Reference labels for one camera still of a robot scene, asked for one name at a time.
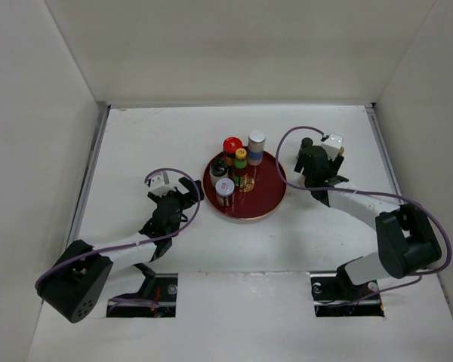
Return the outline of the grey lid spice jar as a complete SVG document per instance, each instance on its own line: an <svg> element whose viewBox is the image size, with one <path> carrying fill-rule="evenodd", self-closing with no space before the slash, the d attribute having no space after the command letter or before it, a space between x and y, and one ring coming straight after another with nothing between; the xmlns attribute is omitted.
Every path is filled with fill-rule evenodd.
<svg viewBox="0 0 453 362"><path fill-rule="evenodd" d="M230 178L221 178L215 184L216 199L221 207L233 204L235 184Z"/></svg>

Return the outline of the black lid seasoning bottle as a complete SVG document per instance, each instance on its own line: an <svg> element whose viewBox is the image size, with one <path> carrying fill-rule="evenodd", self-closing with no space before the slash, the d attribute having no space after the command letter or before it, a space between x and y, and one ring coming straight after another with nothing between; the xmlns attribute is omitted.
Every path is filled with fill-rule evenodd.
<svg viewBox="0 0 453 362"><path fill-rule="evenodd" d="M211 184L213 187L216 186L216 183L223 178L227 178L229 174L229 169L227 163L223 158L215 158L209 168L209 175Z"/></svg>

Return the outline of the silver lid blue label jar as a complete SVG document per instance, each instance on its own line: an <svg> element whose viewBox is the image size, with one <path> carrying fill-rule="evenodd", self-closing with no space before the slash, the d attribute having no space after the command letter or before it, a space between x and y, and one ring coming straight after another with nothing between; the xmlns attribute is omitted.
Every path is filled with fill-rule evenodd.
<svg viewBox="0 0 453 362"><path fill-rule="evenodd" d="M266 135L262 130L251 130L248 135L247 161L251 166L258 166L263 160Z"/></svg>

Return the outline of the red lid chili sauce jar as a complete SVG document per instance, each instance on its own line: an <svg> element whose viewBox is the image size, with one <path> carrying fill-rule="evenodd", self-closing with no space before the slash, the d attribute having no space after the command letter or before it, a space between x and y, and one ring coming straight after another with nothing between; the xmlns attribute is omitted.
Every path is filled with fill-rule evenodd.
<svg viewBox="0 0 453 362"><path fill-rule="evenodd" d="M242 148L242 141L237 137L227 137L223 141L223 156L228 167L233 167L236 150Z"/></svg>

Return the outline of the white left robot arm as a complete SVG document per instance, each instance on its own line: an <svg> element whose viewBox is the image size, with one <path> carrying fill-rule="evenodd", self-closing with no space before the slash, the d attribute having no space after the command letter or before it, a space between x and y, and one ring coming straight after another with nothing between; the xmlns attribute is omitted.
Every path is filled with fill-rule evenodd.
<svg viewBox="0 0 453 362"><path fill-rule="evenodd" d="M95 247L83 240L73 241L53 267L35 283L44 302L70 323L88 316L100 299L109 276L134 267L141 274L128 283L128 291L109 299L106 316L112 318L163 318L176 313L177 277L158 275L149 266L171 248L173 239L191 218L185 210L199 209L204 199L202 184L188 176L179 179L186 189L167 188L149 192L156 208L143 228L133 236Z"/></svg>

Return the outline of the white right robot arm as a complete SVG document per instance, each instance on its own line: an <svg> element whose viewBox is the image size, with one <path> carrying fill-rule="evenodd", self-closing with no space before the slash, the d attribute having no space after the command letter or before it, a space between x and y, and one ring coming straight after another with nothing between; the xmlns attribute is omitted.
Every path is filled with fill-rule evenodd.
<svg viewBox="0 0 453 362"><path fill-rule="evenodd" d="M347 178L337 174L343 161L341 155L330 158L322 146L306 146L298 152L294 167L313 198L348 213L376 234L376 252L344 263L331 281L321 284L321 291L337 300L356 299L368 283L402 279L442 256L430 221L419 206L356 192Z"/></svg>

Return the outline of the left robot arm base mount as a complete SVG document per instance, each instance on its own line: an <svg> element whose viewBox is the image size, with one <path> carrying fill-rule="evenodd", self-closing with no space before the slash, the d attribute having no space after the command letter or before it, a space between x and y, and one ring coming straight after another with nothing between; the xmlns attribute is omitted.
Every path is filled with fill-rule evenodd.
<svg viewBox="0 0 453 362"><path fill-rule="evenodd" d="M175 318L178 274L157 274L144 263L135 264L144 276L139 290L109 299L107 318Z"/></svg>

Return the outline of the right robot arm base mount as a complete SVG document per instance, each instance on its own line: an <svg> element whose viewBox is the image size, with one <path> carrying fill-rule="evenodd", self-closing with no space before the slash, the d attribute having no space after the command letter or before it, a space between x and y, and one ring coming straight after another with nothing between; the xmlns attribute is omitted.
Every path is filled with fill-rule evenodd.
<svg viewBox="0 0 453 362"><path fill-rule="evenodd" d="M335 273L310 275L313 308L318 318L384 317L377 281L343 290Z"/></svg>

